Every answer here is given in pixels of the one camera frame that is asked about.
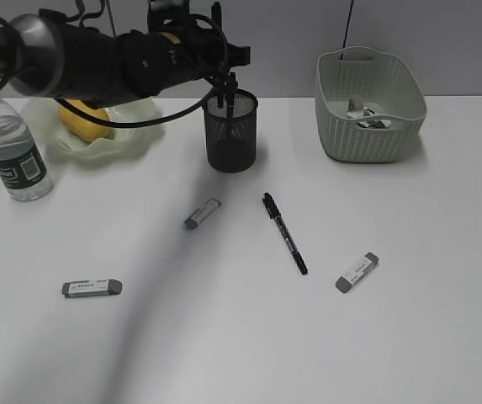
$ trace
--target white bowl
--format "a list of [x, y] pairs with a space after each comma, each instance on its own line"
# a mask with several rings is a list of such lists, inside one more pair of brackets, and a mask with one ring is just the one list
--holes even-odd
[[[88, 143], [71, 133], [59, 118], [60, 105], [53, 99], [32, 98], [22, 116], [35, 139], [42, 139], [60, 151], [80, 158], [96, 158], [122, 152], [138, 136], [137, 129], [111, 128], [108, 137]], [[152, 98], [106, 108], [114, 122], [139, 122], [158, 118]]]

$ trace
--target bottle label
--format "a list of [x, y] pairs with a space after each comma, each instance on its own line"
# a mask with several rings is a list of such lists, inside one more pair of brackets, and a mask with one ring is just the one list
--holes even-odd
[[0, 160], [0, 178], [9, 189], [32, 187], [45, 175], [46, 166], [35, 144], [20, 157]]

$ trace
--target object in basket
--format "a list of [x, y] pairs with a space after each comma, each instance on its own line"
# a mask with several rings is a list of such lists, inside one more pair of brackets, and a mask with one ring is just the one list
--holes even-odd
[[[356, 118], [364, 118], [374, 116], [375, 112], [372, 109], [364, 108], [364, 101], [362, 97], [352, 97], [349, 99], [349, 108], [347, 110], [347, 117], [354, 120]], [[386, 129], [388, 126], [381, 120], [367, 120], [358, 122], [358, 126], [366, 129]]]
[[379, 258], [372, 252], [368, 252], [339, 278], [336, 282], [336, 287], [342, 293], [347, 293], [355, 284], [360, 282], [360, 279], [371, 272], [378, 263]]
[[[108, 113], [103, 108], [91, 109], [82, 101], [67, 100], [67, 102], [80, 109], [82, 112], [90, 114], [95, 118], [99, 118], [100, 120], [109, 120]], [[73, 114], [65, 107], [59, 108], [59, 115], [61, 122], [71, 133], [85, 141], [88, 141], [89, 143], [97, 140], [98, 138], [109, 135], [109, 128], [107, 126], [101, 126], [94, 124], [93, 122], [89, 122], [88, 120]]]

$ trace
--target robotic arm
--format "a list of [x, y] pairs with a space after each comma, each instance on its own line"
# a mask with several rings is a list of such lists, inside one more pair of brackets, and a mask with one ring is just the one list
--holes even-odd
[[148, 33], [117, 37], [70, 24], [82, 10], [73, 18], [41, 9], [10, 24], [0, 19], [0, 77], [25, 96], [80, 99], [92, 108], [202, 78], [225, 91], [230, 69], [250, 63], [250, 48], [227, 42], [219, 3], [210, 19], [191, 14], [188, 1], [149, 0]]

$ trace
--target white wall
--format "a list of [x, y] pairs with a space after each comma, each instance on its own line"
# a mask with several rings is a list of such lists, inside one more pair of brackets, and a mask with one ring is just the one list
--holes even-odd
[[[118, 31], [146, 29], [146, 0], [110, 0]], [[213, 0], [193, 0], [208, 13]], [[239, 68], [241, 86], [262, 96], [313, 95], [315, 62], [339, 49], [349, 0], [223, 0], [230, 42], [252, 46], [252, 64]], [[98, 0], [86, 0], [97, 8]], [[0, 0], [11, 18], [39, 8], [75, 13], [73, 0]], [[104, 20], [99, 25], [109, 32]], [[482, 1], [356, 0], [351, 45], [401, 56], [426, 94], [482, 94]], [[165, 95], [199, 96], [204, 83]]]

